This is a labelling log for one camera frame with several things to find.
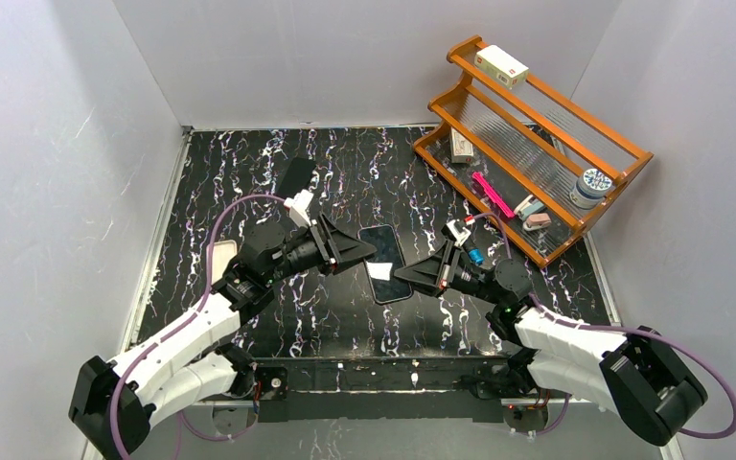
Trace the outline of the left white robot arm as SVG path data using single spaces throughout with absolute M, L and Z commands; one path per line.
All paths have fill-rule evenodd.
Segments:
M 376 252 L 324 214 L 293 237 L 275 221 L 253 227 L 205 300 L 134 348 L 84 362 L 70 421 L 103 458 L 127 459 L 155 425 L 244 380 L 250 355 L 221 340 L 269 306 L 280 282 L 312 268 L 336 275 Z

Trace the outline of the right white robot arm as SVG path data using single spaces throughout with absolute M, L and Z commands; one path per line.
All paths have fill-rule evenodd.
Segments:
M 446 243 L 393 274 L 425 295 L 453 289 L 492 304 L 486 319 L 494 334 L 521 348 L 509 363 L 511 382 L 596 403 L 652 445 L 666 445 L 708 400 L 654 330 L 605 331 L 553 313 L 534 299 L 529 274 L 512 260 L 482 268 Z

